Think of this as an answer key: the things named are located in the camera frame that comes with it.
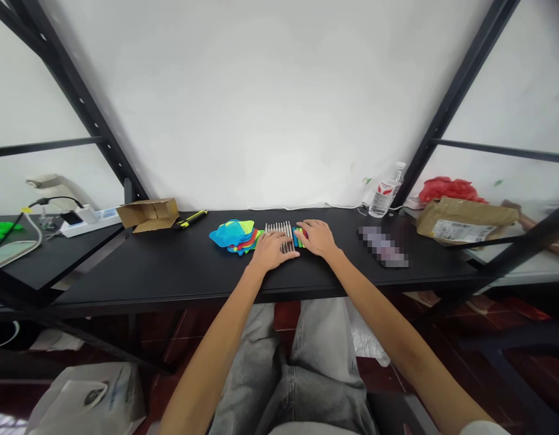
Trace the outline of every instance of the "black metal shelf frame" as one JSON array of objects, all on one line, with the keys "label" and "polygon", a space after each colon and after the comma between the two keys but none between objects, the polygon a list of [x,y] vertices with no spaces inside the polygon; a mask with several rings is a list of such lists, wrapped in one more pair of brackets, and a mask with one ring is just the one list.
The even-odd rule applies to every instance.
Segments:
[{"label": "black metal shelf frame", "polygon": [[[438,145],[559,163],[559,153],[442,139],[448,125],[453,119],[456,111],[473,84],[474,79],[483,67],[489,53],[499,39],[501,32],[513,15],[519,2],[520,0],[493,1],[491,8],[483,20],[478,33],[473,39],[464,60],[451,82],[451,85],[449,86],[435,117],[430,123],[424,138],[422,138],[422,141],[417,148],[408,169],[406,170],[404,182],[400,186],[398,194],[392,202],[391,207],[400,207],[404,204]],[[558,239],[559,208],[523,236],[507,237],[499,240],[487,240],[485,242],[469,243],[447,248],[451,250],[461,250],[485,245],[497,245],[502,243],[511,244],[502,253],[490,261],[490,263],[487,263],[478,270],[479,275],[481,277],[485,277],[486,279],[479,280],[478,284],[472,289],[462,291],[452,298],[444,298],[440,303],[429,309],[424,314],[423,318],[417,321],[417,324],[431,323],[435,319],[448,314],[454,308],[467,301],[474,293],[505,276],[507,273],[511,272],[534,255],[546,249],[552,243],[555,243]]]},{"label": "black metal shelf frame", "polygon": [[[0,0],[0,20],[44,61],[90,137],[3,146],[0,147],[0,157],[96,144],[124,186],[125,200],[132,202],[136,199],[148,199],[142,183],[124,155],[112,129],[102,116],[39,2],[37,0],[6,0],[6,3],[7,5]],[[132,341],[117,343],[104,331],[93,330],[83,320],[62,320],[55,315],[46,313],[43,308],[49,302],[41,297],[35,289],[0,270],[0,304],[14,311],[22,312],[25,318],[67,332],[120,358],[148,366],[165,375],[174,373],[174,367],[142,352]]]}]

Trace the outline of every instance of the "jeans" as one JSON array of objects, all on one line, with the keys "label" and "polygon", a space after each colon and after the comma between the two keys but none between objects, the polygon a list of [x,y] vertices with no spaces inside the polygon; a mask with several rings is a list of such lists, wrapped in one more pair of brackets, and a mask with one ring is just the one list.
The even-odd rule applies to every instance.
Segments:
[{"label": "jeans", "polygon": [[289,363],[273,329],[274,304],[254,305],[210,435],[268,435],[318,422],[375,435],[343,298],[302,302]]}]

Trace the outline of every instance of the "open cardboard box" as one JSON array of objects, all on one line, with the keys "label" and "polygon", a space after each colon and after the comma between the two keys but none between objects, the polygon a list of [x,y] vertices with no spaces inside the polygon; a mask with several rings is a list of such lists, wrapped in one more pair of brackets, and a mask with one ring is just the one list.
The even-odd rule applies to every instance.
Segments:
[{"label": "open cardboard box", "polygon": [[136,227],[134,233],[170,228],[178,219],[174,198],[135,201],[121,205],[116,211],[125,228]]},{"label": "open cardboard box", "polygon": [[416,221],[416,232],[462,245],[500,239],[518,219],[519,212],[513,208],[444,197],[428,203]]}]

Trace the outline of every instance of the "water bottle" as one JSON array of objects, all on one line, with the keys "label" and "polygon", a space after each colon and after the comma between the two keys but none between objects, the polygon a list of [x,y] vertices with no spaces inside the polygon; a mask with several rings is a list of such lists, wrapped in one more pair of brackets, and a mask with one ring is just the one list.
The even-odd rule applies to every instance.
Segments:
[{"label": "water bottle", "polygon": [[374,199],[370,205],[370,216],[381,218],[386,214],[390,208],[390,204],[398,192],[398,189],[400,188],[400,185],[402,184],[404,179],[402,176],[402,170],[405,167],[406,163],[396,162],[392,176],[378,184],[378,189],[376,190]]}]

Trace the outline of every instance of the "floor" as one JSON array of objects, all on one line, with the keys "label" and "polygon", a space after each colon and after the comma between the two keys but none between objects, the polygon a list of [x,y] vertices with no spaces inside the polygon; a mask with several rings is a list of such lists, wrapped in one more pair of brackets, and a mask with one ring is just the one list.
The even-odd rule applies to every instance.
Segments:
[{"label": "floor", "polygon": [[[425,309],[402,294],[391,295],[390,299],[408,319],[414,319]],[[165,360],[176,364],[179,369],[176,375],[170,377],[142,371],[148,418],[136,435],[145,435],[149,425],[160,419],[181,374],[217,312],[217,309],[191,309],[180,316],[179,313],[174,312],[140,315],[142,348],[154,353],[160,352],[163,348],[169,325],[179,318],[175,334],[164,353]],[[282,338],[287,354],[291,350],[299,312],[299,302],[276,304],[274,326]],[[125,320],[123,317],[106,317],[97,318],[95,322],[113,330],[117,335],[122,335],[126,330]],[[525,434],[530,430],[531,420],[528,412],[483,356],[476,353],[463,353],[457,342],[527,322],[530,321],[499,303],[491,308],[487,316],[475,314],[463,305],[451,316],[420,331],[457,382],[495,421],[513,435]],[[84,346],[79,352],[50,352],[45,356],[68,365],[113,360],[112,356],[89,346]],[[518,352],[511,353],[508,358],[543,399],[559,413],[559,361],[548,357],[536,358]],[[393,365],[383,368],[375,359],[358,358],[358,368],[368,391],[415,393],[412,386]],[[46,385],[0,385],[0,415],[12,417],[8,426],[23,425],[46,389]]]}]

